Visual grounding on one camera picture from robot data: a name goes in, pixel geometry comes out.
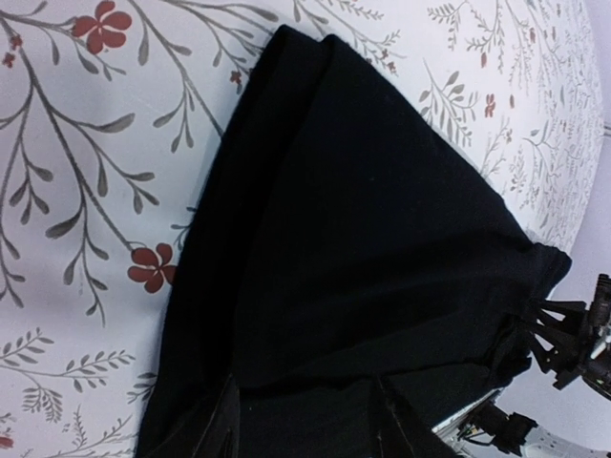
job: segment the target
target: black fabric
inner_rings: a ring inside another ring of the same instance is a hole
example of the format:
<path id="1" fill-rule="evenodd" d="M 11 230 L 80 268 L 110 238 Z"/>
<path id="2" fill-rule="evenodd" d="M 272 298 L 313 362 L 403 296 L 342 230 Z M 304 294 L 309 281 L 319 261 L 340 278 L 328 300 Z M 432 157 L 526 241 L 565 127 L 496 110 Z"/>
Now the black fabric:
<path id="1" fill-rule="evenodd" d="M 240 458 L 372 456 L 377 427 L 402 434 L 372 377 L 401 425 L 434 426 L 528 367 L 517 317 L 569 266 L 348 45 L 282 27 L 187 237 L 137 458 L 215 456 L 176 439 L 198 426 Z"/>

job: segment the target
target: floral pattern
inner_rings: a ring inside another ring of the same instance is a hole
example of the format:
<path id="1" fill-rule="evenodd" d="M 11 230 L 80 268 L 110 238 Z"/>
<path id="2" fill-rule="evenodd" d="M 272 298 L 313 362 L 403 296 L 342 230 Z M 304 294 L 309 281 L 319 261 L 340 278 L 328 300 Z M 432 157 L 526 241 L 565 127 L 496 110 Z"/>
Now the floral pattern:
<path id="1" fill-rule="evenodd" d="M 341 36 L 532 239 L 573 245 L 602 140 L 583 0 L 5 4 L 0 455 L 133 455 L 200 190 L 281 24 Z"/>

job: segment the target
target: red flower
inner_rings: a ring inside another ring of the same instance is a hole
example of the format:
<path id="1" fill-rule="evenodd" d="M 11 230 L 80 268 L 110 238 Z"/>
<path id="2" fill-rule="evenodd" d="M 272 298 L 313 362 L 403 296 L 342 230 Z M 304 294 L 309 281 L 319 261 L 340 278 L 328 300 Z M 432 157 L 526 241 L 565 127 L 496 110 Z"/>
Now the red flower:
<path id="1" fill-rule="evenodd" d="M 12 69 L 12 63 L 14 61 L 15 61 L 15 54 L 11 54 L 10 52 L 7 52 L 4 55 L 4 60 L 2 61 L 2 65 L 6 65 L 10 69 Z"/>
<path id="2" fill-rule="evenodd" d="M 242 74 L 238 71 L 232 72 L 231 77 L 229 78 L 229 81 L 231 81 L 232 83 L 241 85 L 242 84 Z"/>
<path id="3" fill-rule="evenodd" d="M 484 110 L 484 114 L 486 117 L 493 117 L 495 114 L 496 102 L 495 95 L 488 94 L 486 95 L 486 109 Z"/>
<path id="4" fill-rule="evenodd" d="M 150 248 L 137 248 L 132 251 L 132 261 L 137 265 L 127 271 L 130 279 L 144 283 L 144 289 L 151 294 L 157 293 L 164 281 L 172 284 L 176 272 L 176 266 L 170 265 L 172 247 L 167 243 L 160 243 L 156 251 L 155 253 Z"/>
<path id="5" fill-rule="evenodd" d="M 13 51 L 16 51 L 17 48 L 20 48 L 23 46 L 23 39 L 21 38 L 21 35 L 14 35 L 11 37 L 11 49 Z"/>
<path id="6" fill-rule="evenodd" d="M 14 442 L 10 437 L 0 436 L 0 449 L 6 450 L 8 448 L 12 448 L 13 445 Z"/>
<path id="7" fill-rule="evenodd" d="M 98 54 L 104 49 L 119 48 L 125 44 L 127 37 L 125 33 L 132 25 L 132 17 L 122 11 L 115 11 L 115 2 L 104 0 L 97 5 L 95 9 L 95 17 L 80 16 L 76 19 L 73 27 L 73 36 L 81 37 L 89 34 L 87 37 L 87 49 L 92 54 Z"/>

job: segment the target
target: flower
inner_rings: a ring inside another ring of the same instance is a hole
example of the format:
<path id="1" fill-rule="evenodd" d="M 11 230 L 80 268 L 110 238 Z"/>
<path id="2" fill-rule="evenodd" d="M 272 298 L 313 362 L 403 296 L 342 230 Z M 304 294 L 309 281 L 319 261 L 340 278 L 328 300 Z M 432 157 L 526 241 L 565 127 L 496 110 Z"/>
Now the flower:
<path id="1" fill-rule="evenodd" d="M 2 61 L 2 65 L 6 65 L 10 69 L 12 69 L 12 63 L 15 61 L 15 54 L 7 52 L 4 56 L 4 60 Z"/>
<path id="2" fill-rule="evenodd" d="M 125 33 L 132 25 L 132 17 L 123 11 L 115 11 L 115 2 L 104 0 L 95 8 L 95 17 L 80 16 L 76 18 L 73 27 L 73 36 L 79 38 L 87 33 L 87 49 L 92 54 L 98 54 L 104 49 L 119 48 L 125 44 Z"/>
<path id="3" fill-rule="evenodd" d="M 10 437 L 0 436 L 0 449 L 12 448 L 14 441 Z"/>
<path id="4" fill-rule="evenodd" d="M 167 243 L 157 245 L 155 253 L 150 248 L 137 248 L 132 251 L 132 261 L 137 264 L 127 271 L 127 276 L 138 283 L 144 283 L 144 289 L 157 293 L 167 281 L 172 284 L 176 266 L 171 265 L 172 247 Z"/>
<path id="5" fill-rule="evenodd" d="M 17 51 L 17 48 L 21 48 L 23 46 L 23 38 L 21 35 L 14 35 L 11 37 L 11 49 L 13 51 Z"/>
<path id="6" fill-rule="evenodd" d="M 486 95 L 486 109 L 484 110 L 484 114 L 486 117 L 493 117 L 495 114 L 496 102 L 495 95 L 488 94 Z"/>
<path id="7" fill-rule="evenodd" d="M 229 78 L 229 81 L 231 81 L 232 83 L 241 85 L 242 84 L 242 74 L 238 71 L 232 72 L 231 77 Z"/>

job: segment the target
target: black garment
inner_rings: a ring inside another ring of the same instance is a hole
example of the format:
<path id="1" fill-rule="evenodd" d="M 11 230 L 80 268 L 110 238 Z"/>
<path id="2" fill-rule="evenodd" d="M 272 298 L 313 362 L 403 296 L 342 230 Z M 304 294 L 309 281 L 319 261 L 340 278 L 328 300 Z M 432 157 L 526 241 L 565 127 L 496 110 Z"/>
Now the black garment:
<path id="1" fill-rule="evenodd" d="M 422 431 L 528 367 L 516 321 L 569 265 L 348 45 L 282 27 L 185 243 L 137 457 L 439 458 Z"/>

